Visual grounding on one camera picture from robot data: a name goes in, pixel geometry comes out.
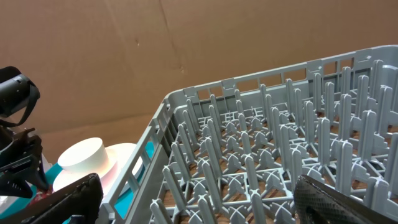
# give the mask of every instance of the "white object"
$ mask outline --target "white object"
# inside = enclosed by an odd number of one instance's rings
[[[55,178],[54,191],[66,187],[87,174],[97,173],[101,179],[105,197],[135,148],[136,145],[133,143],[104,147],[100,138],[89,138],[74,144],[58,158],[58,164],[63,170]],[[139,158],[132,173],[138,178],[141,170],[142,159]]]

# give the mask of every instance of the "dish rack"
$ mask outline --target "dish rack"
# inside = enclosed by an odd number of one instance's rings
[[[305,76],[287,78],[297,70]],[[173,91],[97,222],[295,223],[301,174],[398,220],[397,76],[398,45],[387,45]],[[141,182],[131,174],[139,157]],[[126,181],[134,199],[121,217]]]

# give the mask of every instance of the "brown wall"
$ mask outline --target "brown wall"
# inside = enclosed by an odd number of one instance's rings
[[[137,141],[186,86],[396,44],[398,1],[0,1],[0,67],[42,97],[26,126],[55,162],[90,136]]]

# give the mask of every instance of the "plastic crate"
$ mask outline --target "plastic crate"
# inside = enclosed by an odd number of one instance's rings
[[[332,67],[327,74],[325,66]],[[303,80],[285,79],[296,70],[305,71]],[[295,223],[300,174],[398,220],[397,72],[398,45],[388,45],[171,92],[98,223]],[[262,83],[275,74],[279,85]],[[249,80],[257,87],[239,92]],[[222,95],[212,95],[214,88]],[[209,99],[199,98],[203,90]],[[146,169],[138,182],[131,171],[140,156]],[[115,203],[126,181],[134,199],[121,217]],[[169,193],[172,205],[162,202]]]

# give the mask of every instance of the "turquoise surface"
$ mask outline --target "turquoise surface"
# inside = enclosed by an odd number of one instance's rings
[[[145,150],[147,151],[148,156],[150,158],[152,158],[152,156],[154,155],[154,151],[155,151],[154,145],[152,144],[152,142],[148,142],[146,144]],[[52,166],[51,169],[49,169],[49,171],[47,171],[45,173],[47,181],[50,184],[54,183],[55,178],[61,172],[61,170],[62,170],[62,168],[58,164],[55,164],[54,166]],[[144,171],[145,171],[145,167],[143,167],[141,174],[137,178],[138,182],[141,181]],[[35,196],[36,195],[36,187],[32,186],[31,189]],[[17,199],[9,208],[7,208],[2,214],[0,214],[0,219],[5,218],[9,215],[12,215],[12,214],[18,212],[22,208],[25,208],[29,204],[29,202],[34,198],[34,196],[32,198]],[[134,197],[133,192],[131,190],[127,190],[124,194],[122,194],[122,196],[119,197],[118,201],[116,202],[115,209],[118,211],[118,213],[120,214],[121,217],[126,216],[127,210],[130,206],[130,203],[131,203],[131,200],[133,199],[133,197]]]

